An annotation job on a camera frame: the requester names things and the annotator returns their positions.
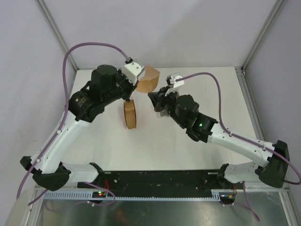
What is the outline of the single brown coffee filter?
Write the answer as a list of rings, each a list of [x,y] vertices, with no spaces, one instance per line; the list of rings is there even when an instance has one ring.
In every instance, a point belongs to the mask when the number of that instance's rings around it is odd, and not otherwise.
[[[140,93],[150,93],[155,90],[158,85],[160,71],[147,65],[145,67],[144,76],[139,80],[136,91]]]

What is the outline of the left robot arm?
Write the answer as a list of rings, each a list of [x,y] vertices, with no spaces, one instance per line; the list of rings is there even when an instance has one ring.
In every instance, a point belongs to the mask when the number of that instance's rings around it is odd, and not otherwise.
[[[128,63],[121,69],[100,65],[92,71],[85,86],[67,99],[67,109],[58,128],[42,150],[20,160],[37,185],[49,191],[59,190],[67,183],[88,182],[93,188],[103,185],[103,171],[97,164],[67,164],[62,158],[76,137],[104,112],[107,105],[121,98],[130,100],[143,71],[144,66],[137,62]]]

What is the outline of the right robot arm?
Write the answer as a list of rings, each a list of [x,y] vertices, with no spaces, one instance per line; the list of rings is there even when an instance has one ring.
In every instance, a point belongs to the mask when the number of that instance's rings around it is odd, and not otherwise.
[[[169,115],[193,141],[219,145],[251,160],[238,165],[223,164],[217,176],[220,188],[256,180],[275,188],[283,186],[289,160],[285,142],[265,142],[227,132],[221,122],[198,111],[199,105],[191,95],[167,93],[167,90],[163,87],[158,92],[148,93],[156,112]]]

